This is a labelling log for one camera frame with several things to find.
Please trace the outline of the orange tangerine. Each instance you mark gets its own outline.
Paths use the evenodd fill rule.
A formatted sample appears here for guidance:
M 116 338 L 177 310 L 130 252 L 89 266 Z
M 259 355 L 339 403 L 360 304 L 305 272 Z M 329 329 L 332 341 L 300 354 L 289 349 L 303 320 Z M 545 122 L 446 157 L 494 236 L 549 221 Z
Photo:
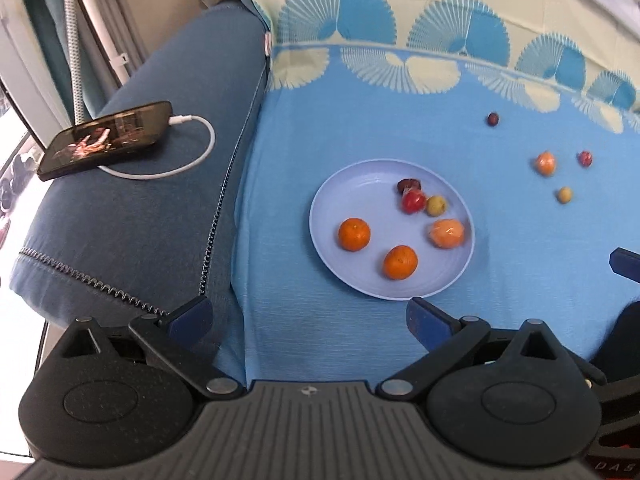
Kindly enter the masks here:
M 368 246 L 371 239 L 370 226 L 360 218 L 344 220 L 337 231 L 341 248 L 348 252 L 359 252 Z
M 383 261 L 383 272 L 386 278 L 394 281 L 405 280 L 416 272 L 419 259 L 416 252 L 407 245 L 392 248 Z

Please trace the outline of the small yellow longan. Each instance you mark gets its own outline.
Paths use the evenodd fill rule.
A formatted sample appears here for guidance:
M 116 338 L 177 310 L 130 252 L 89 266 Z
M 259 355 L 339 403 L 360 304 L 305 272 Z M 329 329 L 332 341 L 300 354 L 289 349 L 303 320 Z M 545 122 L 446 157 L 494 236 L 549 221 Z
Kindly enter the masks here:
M 573 199 L 573 190 L 568 186 L 563 186 L 556 192 L 556 199 L 563 205 L 568 204 Z

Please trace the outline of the orange fruit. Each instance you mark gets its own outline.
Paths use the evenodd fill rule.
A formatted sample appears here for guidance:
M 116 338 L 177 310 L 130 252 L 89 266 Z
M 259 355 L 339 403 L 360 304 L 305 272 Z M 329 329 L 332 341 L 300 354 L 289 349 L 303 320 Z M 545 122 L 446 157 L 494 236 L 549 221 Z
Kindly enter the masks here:
M 535 159 L 534 167 L 541 176 L 551 177 L 556 169 L 555 156 L 549 151 L 540 153 Z
M 465 241 L 465 227 L 457 219 L 435 221 L 428 231 L 428 237 L 438 248 L 454 249 Z

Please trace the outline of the red fruit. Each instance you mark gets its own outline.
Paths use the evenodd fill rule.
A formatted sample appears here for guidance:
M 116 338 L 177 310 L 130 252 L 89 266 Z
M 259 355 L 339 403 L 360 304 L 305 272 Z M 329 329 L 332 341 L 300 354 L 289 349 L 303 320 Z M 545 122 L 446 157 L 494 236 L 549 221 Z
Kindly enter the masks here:
M 401 197 L 401 208 L 406 214 L 417 214 L 424 211 L 427 196 L 420 188 L 406 188 Z
M 582 151 L 578 154 L 578 162 L 580 163 L 580 166 L 588 168 L 592 165 L 593 156 L 588 151 Z

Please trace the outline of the yellow-green longan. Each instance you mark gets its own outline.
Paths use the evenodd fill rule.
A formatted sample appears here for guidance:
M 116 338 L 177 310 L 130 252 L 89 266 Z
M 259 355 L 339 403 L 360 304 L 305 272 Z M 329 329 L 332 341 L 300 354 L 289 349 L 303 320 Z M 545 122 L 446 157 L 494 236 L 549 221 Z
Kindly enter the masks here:
M 448 209 L 448 203 L 444 196 L 433 195 L 433 196 L 430 196 L 426 201 L 425 212 L 430 217 L 433 217 L 433 218 L 440 217 L 442 214 L 444 214 L 447 211 L 447 209 Z

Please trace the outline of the dark red jujube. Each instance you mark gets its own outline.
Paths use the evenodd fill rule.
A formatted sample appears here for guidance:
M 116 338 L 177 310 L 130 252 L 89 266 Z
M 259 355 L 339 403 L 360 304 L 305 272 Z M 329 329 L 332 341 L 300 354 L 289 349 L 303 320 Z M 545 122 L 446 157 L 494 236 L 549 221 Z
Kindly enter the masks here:
M 411 190 L 412 188 L 420 190 L 422 188 L 422 184 L 418 179 L 407 178 L 400 180 L 397 183 L 396 188 L 400 195 L 404 195 L 407 190 Z
M 499 120 L 499 115 L 495 112 L 492 112 L 487 116 L 487 123 L 491 127 L 495 127 L 496 125 L 498 125 Z

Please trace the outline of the light purple plastic plate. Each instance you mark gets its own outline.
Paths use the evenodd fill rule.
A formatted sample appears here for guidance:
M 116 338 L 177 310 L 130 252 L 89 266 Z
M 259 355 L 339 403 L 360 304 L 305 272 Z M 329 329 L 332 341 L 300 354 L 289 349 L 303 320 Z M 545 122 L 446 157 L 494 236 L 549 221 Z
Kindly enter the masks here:
M 445 219 L 460 221 L 464 239 L 455 248 L 439 248 L 430 240 L 435 219 L 401 209 L 397 183 L 419 180 L 427 193 L 442 196 L 448 205 Z M 370 242 L 358 252 L 341 248 L 338 229 L 349 218 L 359 218 L 371 230 Z M 321 261 L 342 282 L 368 296 L 400 301 L 442 292 L 464 273 L 475 249 L 474 223 L 458 191 L 432 170 L 395 159 L 356 162 L 328 177 L 318 188 L 309 211 L 309 233 Z M 408 278 L 392 280 L 383 272 L 386 254 L 406 245 L 418 257 Z

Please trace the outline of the blue patterned sofa cover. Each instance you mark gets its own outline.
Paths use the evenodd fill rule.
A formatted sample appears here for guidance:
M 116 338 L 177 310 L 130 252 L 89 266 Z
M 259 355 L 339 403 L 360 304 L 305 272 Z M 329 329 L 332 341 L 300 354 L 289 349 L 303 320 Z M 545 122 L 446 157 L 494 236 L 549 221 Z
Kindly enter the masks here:
M 608 266 L 614 248 L 639 246 L 639 35 L 598 11 L 565 21 L 560 0 L 530 26 L 484 0 L 253 1 L 272 57 L 235 209 L 238 319 L 218 365 L 378 382 L 422 356 L 404 305 L 342 283 L 309 235 L 322 182 L 374 158 L 434 170 L 471 211 L 474 254 L 439 307 L 499 327 L 541 318 L 593 356 L 639 293 Z M 551 177 L 534 167 L 545 151 Z

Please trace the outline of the black smartphone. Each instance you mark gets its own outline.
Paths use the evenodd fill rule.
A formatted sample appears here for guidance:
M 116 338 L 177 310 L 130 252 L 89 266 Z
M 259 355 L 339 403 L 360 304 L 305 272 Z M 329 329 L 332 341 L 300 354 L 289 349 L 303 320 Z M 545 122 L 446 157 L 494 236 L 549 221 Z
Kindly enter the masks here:
M 157 144 L 171 116 L 171 104 L 160 101 L 62 130 L 44 152 L 37 176 L 41 181 L 49 181 L 121 162 Z

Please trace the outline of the white steamer stand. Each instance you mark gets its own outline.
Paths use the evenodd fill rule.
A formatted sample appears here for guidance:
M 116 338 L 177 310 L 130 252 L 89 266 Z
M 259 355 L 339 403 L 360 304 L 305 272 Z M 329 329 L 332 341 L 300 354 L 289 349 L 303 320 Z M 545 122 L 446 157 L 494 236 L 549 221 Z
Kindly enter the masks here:
M 119 0 L 80 0 L 88 15 L 92 29 L 98 37 L 117 83 L 121 86 L 128 81 L 129 51 L 127 41 L 128 25 L 122 14 Z

